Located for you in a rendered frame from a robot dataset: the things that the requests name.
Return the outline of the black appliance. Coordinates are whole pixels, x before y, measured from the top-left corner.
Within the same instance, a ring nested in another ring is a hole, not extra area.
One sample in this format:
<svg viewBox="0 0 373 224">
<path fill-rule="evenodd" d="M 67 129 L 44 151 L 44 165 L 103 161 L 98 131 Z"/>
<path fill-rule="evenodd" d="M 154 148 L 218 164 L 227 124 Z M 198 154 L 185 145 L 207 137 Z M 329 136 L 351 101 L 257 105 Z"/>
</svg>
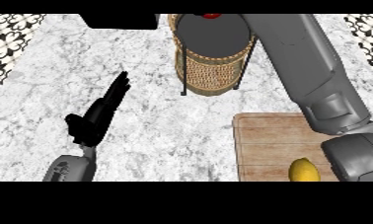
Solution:
<svg viewBox="0 0 373 224">
<path fill-rule="evenodd" d="M 93 29 L 155 30 L 159 14 L 81 14 Z"/>
</svg>

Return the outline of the wicker tiered basket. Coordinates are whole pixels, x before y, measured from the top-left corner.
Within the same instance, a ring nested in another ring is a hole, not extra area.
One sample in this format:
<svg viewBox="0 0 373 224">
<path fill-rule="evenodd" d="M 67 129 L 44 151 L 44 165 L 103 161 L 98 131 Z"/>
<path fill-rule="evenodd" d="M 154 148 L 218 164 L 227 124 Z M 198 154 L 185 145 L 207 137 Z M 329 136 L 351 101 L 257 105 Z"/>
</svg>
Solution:
<svg viewBox="0 0 373 224">
<path fill-rule="evenodd" d="M 258 38 L 241 14 L 202 15 L 170 14 L 168 22 L 182 95 L 192 91 L 210 97 L 239 89 Z"/>
</svg>

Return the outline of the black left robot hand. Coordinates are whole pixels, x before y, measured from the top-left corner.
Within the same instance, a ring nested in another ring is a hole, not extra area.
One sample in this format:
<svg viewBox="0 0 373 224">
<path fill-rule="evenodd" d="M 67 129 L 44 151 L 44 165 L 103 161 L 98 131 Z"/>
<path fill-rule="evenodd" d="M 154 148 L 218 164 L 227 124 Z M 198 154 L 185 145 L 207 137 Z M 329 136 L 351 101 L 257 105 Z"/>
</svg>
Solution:
<svg viewBox="0 0 373 224">
<path fill-rule="evenodd" d="M 100 143 L 128 90 L 128 72 L 123 71 L 109 86 L 105 96 L 93 102 L 84 116 L 71 113 L 65 117 L 68 134 L 74 137 L 72 142 L 75 144 L 95 147 Z"/>
</svg>

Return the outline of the yellow lemon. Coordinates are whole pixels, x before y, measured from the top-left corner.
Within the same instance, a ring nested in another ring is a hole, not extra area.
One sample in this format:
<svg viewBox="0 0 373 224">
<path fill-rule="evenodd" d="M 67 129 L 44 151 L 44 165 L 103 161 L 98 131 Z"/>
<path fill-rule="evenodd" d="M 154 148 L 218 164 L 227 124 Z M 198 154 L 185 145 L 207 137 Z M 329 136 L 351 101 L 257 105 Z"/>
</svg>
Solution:
<svg viewBox="0 0 373 224">
<path fill-rule="evenodd" d="M 292 182 L 319 182 L 319 170 L 307 158 L 294 161 L 289 168 L 289 179 Z"/>
</svg>

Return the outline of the wooden cutting board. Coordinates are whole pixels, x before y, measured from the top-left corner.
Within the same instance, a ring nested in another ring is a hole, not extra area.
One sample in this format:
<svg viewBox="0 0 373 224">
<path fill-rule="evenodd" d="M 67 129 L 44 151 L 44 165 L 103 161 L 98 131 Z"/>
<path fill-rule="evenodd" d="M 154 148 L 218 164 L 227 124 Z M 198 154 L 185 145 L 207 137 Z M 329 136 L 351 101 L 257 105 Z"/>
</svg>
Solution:
<svg viewBox="0 0 373 224">
<path fill-rule="evenodd" d="M 336 182 L 320 143 L 330 135 L 311 130 L 300 112 L 246 112 L 233 117 L 241 182 L 283 182 L 295 160 L 307 157 L 325 182 Z"/>
</svg>

